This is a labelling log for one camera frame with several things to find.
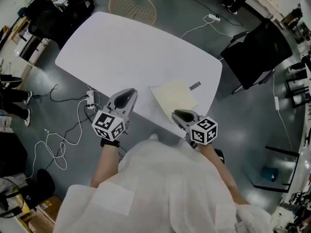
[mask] chair leg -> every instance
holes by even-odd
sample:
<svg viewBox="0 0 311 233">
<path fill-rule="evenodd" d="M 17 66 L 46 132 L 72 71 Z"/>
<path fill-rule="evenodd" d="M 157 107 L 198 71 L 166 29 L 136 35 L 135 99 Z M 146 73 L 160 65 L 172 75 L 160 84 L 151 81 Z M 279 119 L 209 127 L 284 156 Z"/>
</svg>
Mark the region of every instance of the chair leg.
<svg viewBox="0 0 311 233">
<path fill-rule="evenodd" d="M 240 85 L 238 88 L 236 88 L 231 94 L 233 95 L 233 94 L 239 92 L 239 90 L 240 90 L 241 88 L 243 88 L 242 85 Z"/>
</svg>

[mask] black wristwatch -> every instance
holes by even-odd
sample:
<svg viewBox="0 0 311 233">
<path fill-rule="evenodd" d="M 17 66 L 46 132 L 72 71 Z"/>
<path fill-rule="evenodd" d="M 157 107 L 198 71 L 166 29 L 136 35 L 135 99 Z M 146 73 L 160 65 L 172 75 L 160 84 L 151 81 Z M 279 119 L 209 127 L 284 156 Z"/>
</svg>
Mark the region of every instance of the black wristwatch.
<svg viewBox="0 0 311 233">
<path fill-rule="evenodd" d="M 101 140 L 101 147 L 103 147 L 104 145 L 111 145 L 111 146 L 115 146 L 115 147 L 119 147 L 120 146 L 120 142 L 117 141 L 117 140 L 114 140 L 113 142 L 112 141 L 109 141 L 105 138 L 102 138 Z"/>
</svg>

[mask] blue bucket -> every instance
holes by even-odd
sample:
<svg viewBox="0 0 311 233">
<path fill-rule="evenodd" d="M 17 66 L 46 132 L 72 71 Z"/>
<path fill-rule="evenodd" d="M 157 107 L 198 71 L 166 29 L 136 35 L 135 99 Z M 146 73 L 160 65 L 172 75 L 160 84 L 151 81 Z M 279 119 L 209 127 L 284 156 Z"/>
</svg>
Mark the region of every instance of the blue bucket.
<svg viewBox="0 0 311 233">
<path fill-rule="evenodd" d="M 274 182 L 278 178 L 278 168 L 264 166 L 260 174 L 264 179 Z"/>
</svg>

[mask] beige notebook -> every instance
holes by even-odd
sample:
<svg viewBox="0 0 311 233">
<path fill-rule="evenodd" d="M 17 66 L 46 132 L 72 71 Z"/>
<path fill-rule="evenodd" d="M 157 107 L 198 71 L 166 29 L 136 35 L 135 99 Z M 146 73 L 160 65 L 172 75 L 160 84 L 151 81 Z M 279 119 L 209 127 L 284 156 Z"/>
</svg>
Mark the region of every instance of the beige notebook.
<svg viewBox="0 0 311 233">
<path fill-rule="evenodd" d="M 192 110 L 198 106 L 189 87 L 181 79 L 173 79 L 169 83 L 153 89 L 151 92 L 171 123 L 174 123 L 172 119 L 174 110 Z"/>
</svg>

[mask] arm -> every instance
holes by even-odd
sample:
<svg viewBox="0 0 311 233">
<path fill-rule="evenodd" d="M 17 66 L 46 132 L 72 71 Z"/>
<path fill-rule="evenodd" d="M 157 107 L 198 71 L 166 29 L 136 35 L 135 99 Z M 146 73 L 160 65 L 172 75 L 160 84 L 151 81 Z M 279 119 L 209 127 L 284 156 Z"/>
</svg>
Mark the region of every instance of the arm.
<svg viewBox="0 0 311 233">
<path fill-rule="evenodd" d="M 207 145 L 198 145 L 199 151 L 216 167 L 217 171 L 220 174 L 225 185 L 228 187 L 229 192 L 233 198 L 233 201 L 237 204 L 249 204 L 239 193 L 237 184 L 234 181 L 229 170 L 226 166 L 222 163 L 219 159 L 218 155 L 216 154 L 213 146 L 211 144 Z"/>
<path fill-rule="evenodd" d="M 99 164 L 91 181 L 91 187 L 97 188 L 100 183 L 118 173 L 119 154 L 118 148 L 111 145 L 104 145 Z"/>
</svg>

